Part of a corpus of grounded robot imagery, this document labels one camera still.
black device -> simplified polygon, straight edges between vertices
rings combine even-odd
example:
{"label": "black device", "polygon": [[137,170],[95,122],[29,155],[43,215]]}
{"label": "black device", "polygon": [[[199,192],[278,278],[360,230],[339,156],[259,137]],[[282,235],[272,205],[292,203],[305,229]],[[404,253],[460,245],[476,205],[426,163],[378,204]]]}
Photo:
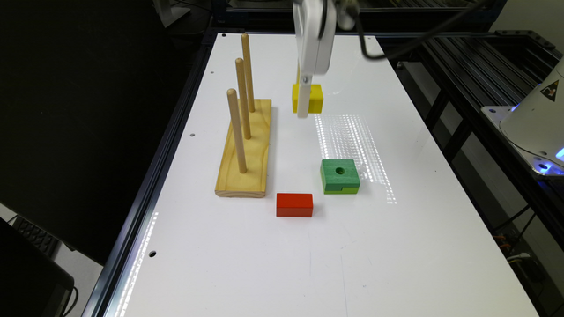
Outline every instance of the black device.
{"label": "black device", "polygon": [[63,316],[74,279],[4,221],[0,221],[0,270],[2,316]]}
{"label": "black device", "polygon": [[24,236],[29,242],[37,247],[42,253],[49,258],[53,257],[56,246],[59,245],[59,240],[52,235],[44,232],[40,227],[35,226],[22,217],[16,217],[14,225],[19,234]]}

wooden base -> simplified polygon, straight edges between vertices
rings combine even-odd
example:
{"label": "wooden base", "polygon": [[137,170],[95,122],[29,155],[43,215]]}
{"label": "wooden base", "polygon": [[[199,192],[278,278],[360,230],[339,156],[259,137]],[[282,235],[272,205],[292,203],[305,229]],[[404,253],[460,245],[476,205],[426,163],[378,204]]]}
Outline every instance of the wooden base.
{"label": "wooden base", "polygon": [[215,194],[220,197],[262,198],[266,195],[268,145],[271,139],[272,100],[255,100],[255,112],[249,114],[251,138],[243,138],[247,172],[239,173],[233,125],[229,124],[226,146]]}

table surface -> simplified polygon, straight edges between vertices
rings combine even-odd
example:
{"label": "table surface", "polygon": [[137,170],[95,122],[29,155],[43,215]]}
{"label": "table surface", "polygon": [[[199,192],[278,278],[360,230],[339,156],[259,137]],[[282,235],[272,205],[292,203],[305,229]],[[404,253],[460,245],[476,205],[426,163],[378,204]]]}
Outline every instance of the table surface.
{"label": "table surface", "polygon": [[[241,35],[220,34],[117,315],[537,316],[388,62],[337,36],[314,77],[323,114],[301,120],[295,37],[250,43],[255,97],[273,106],[266,197],[214,194],[242,57]],[[321,159],[347,157],[359,193],[324,195]],[[288,192],[313,194],[314,216],[276,217]]]}

blue light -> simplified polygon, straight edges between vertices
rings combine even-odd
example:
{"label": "blue light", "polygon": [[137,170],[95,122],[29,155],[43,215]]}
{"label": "blue light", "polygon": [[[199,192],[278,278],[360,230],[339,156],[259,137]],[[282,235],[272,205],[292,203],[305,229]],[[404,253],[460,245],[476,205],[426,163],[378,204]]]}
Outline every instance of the blue light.
{"label": "blue light", "polygon": [[547,164],[541,164],[541,165],[544,166],[544,167],[539,166],[539,167],[540,167],[540,172],[541,172],[541,173],[544,173],[544,174],[548,173],[548,170],[550,170],[550,168],[553,167],[552,164],[548,164],[548,163],[547,163]]}
{"label": "blue light", "polygon": [[560,150],[558,153],[556,153],[556,158],[558,158],[561,161],[564,161],[564,148],[562,148],[562,150]]}

